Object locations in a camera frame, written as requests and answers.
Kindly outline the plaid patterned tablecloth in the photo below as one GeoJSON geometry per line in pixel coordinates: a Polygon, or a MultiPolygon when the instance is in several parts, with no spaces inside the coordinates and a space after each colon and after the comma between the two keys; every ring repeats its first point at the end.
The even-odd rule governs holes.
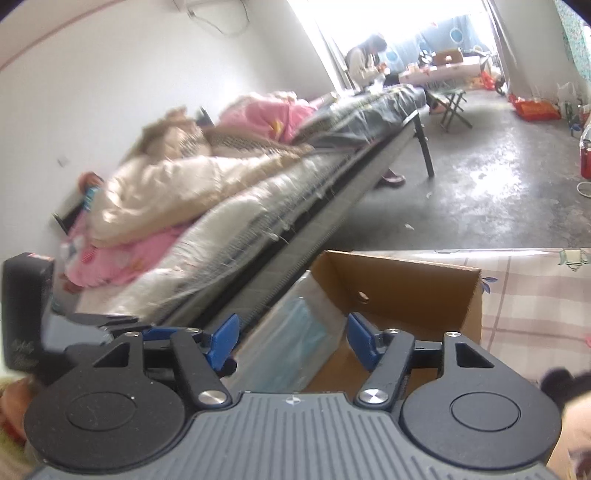
{"type": "Polygon", "coordinates": [[[377,251],[377,256],[481,271],[481,345],[530,381],[590,370],[590,249],[377,251]]]}

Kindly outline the bed with quilts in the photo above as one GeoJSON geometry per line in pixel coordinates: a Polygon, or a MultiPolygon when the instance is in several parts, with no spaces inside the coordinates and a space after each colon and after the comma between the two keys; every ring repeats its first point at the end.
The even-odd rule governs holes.
{"type": "Polygon", "coordinates": [[[80,177],[52,310],[183,324],[426,104],[403,84],[318,103],[242,96],[211,126],[168,111],[109,178],[80,177]]]}

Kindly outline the bag of blue masks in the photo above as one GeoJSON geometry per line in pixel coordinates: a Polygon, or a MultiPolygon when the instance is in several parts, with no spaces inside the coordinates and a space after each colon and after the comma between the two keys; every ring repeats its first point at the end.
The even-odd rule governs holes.
{"type": "Polygon", "coordinates": [[[238,368],[224,384],[232,395],[301,392],[335,353],[345,327],[345,314],[304,273],[240,343],[238,368]]]}

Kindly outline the plush doll red shirt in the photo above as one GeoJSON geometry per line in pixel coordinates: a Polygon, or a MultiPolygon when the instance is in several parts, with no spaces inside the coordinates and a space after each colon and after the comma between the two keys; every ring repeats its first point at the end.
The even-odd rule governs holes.
{"type": "Polygon", "coordinates": [[[567,369],[549,371],[540,389],[558,406],[562,430],[547,467],[560,479],[589,479],[591,472],[590,372],[573,376],[567,369]]]}

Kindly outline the low table with items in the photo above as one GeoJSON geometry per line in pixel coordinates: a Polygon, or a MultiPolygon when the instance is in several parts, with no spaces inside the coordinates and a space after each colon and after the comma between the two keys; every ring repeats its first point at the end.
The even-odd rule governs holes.
{"type": "Polygon", "coordinates": [[[490,55],[481,51],[469,51],[461,62],[411,67],[399,74],[403,84],[427,86],[448,81],[467,81],[479,77],[485,69],[490,55]]]}

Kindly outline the seated person at window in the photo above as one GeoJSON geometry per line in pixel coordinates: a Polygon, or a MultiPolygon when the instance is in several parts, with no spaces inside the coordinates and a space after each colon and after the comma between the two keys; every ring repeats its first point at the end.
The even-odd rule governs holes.
{"type": "Polygon", "coordinates": [[[386,49],[386,40],[373,35],[346,54],[345,63],[349,77],[360,91],[367,89],[384,76],[387,66],[380,60],[380,54],[386,49]]]}

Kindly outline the teal floral curtain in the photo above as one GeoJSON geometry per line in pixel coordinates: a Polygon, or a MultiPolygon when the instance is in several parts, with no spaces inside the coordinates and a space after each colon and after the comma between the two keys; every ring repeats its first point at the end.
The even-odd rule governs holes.
{"type": "Polygon", "coordinates": [[[581,77],[581,88],[590,97],[590,26],[566,1],[555,1],[562,25],[567,57],[581,77]]]}

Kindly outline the red bottle on floor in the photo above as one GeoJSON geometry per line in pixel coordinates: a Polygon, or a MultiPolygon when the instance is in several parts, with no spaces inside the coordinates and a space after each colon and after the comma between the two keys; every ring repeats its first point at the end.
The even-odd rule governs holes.
{"type": "Polygon", "coordinates": [[[580,174],[586,179],[591,179],[591,141],[589,139],[581,138],[579,142],[580,148],[580,174]]]}

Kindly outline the folding stool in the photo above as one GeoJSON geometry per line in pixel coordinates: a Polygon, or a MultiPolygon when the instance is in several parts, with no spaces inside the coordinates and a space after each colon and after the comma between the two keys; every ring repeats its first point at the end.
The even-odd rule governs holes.
{"type": "Polygon", "coordinates": [[[455,119],[459,120],[467,128],[473,128],[473,124],[463,115],[463,104],[467,102],[464,89],[444,90],[437,93],[437,98],[445,109],[440,122],[440,126],[445,132],[450,131],[451,124],[455,119]]]}

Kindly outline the brown cardboard box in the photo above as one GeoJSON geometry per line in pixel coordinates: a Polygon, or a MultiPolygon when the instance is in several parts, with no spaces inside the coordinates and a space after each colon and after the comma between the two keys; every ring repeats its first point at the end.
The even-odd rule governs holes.
{"type": "MultiPolygon", "coordinates": [[[[358,312],[378,329],[398,328],[419,340],[459,331],[481,339],[482,275],[476,268],[392,257],[325,251],[307,272],[345,314],[358,312]]],[[[301,392],[353,396],[369,373],[346,340],[301,392]]]]}

